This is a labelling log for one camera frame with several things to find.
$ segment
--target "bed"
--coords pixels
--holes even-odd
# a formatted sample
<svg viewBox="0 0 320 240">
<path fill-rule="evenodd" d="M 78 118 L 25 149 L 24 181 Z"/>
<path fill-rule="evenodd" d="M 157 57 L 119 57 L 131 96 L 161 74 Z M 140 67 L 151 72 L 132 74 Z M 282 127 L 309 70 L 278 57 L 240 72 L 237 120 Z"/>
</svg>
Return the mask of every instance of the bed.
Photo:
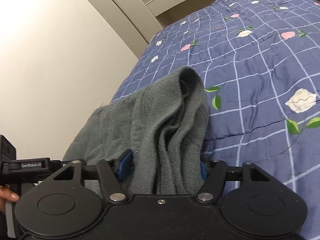
<svg viewBox="0 0 320 240">
<path fill-rule="evenodd" d="M 314 0 L 216 0 L 155 35 L 113 101 L 193 67 L 209 104 L 202 153 L 275 176 L 307 203 L 302 236 L 320 239 L 319 28 Z"/>
</svg>

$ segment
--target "blue comforter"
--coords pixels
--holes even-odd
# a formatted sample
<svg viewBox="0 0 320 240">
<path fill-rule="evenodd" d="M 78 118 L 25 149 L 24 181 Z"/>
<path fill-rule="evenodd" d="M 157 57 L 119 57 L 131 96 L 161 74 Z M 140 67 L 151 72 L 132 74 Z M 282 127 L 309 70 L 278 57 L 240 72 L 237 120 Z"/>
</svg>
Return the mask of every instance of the blue comforter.
<svg viewBox="0 0 320 240">
<path fill-rule="evenodd" d="M 113 101 L 193 67 L 210 106 L 203 154 L 275 176 L 308 205 L 301 234 L 320 239 L 319 45 L 320 2 L 216 0 L 158 33 Z"/>
</svg>

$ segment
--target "gray towel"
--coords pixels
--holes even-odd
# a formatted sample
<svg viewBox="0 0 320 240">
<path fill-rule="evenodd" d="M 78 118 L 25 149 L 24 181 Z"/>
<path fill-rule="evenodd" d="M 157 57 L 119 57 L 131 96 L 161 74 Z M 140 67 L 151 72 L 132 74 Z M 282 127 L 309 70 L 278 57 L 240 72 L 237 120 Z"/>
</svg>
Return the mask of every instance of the gray towel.
<svg viewBox="0 0 320 240">
<path fill-rule="evenodd" d="M 63 160 L 88 165 L 134 152 L 129 194 L 196 193 L 203 184 L 200 151 L 208 124 L 203 83 L 181 67 L 131 95 L 93 112 Z M 86 187 L 99 193 L 99 184 Z"/>
</svg>

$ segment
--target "metal screw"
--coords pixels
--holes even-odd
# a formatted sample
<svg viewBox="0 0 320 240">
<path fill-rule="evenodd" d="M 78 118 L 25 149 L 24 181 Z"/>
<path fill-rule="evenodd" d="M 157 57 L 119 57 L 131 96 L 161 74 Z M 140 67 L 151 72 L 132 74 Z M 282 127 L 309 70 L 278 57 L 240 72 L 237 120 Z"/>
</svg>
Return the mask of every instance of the metal screw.
<svg viewBox="0 0 320 240">
<path fill-rule="evenodd" d="M 122 193 L 113 193 L 109 197 L 112 201 L 122 201 L 125 199 L 125 194 Z"/>
<path fill-rule="evenodd" d="M 158 204 L 165 204 L 165 200 L 164 199 L 158 199 Z"/>
<path fill-rule="evenodd" d="M 201 201 L 209 201 L 209 200 L 213 199 L 213 196 L 210 193 L 204 192 L 204 193 L 200 193 L 198 195 L 198 199 L 201 200 Z"/>
</svg>

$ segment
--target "cabinet door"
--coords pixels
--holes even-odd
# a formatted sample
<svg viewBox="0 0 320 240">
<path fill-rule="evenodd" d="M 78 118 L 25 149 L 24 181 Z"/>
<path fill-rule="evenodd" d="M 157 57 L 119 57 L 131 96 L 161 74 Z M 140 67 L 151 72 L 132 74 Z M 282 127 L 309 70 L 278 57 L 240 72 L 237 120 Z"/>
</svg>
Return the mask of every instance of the cabinet door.
<svg viewBox="0 0 320 240">
<path fill-rule="evenodd" d="M 137 28 L 113 0 L 88 0 L 139 58 L 148 46 Z"/>
<path fill-rule="evenodd" d="M 113 0 L 130 19 L 147 42 L 162 30 L 162 26 L 142 0 Z"/>
</svg>

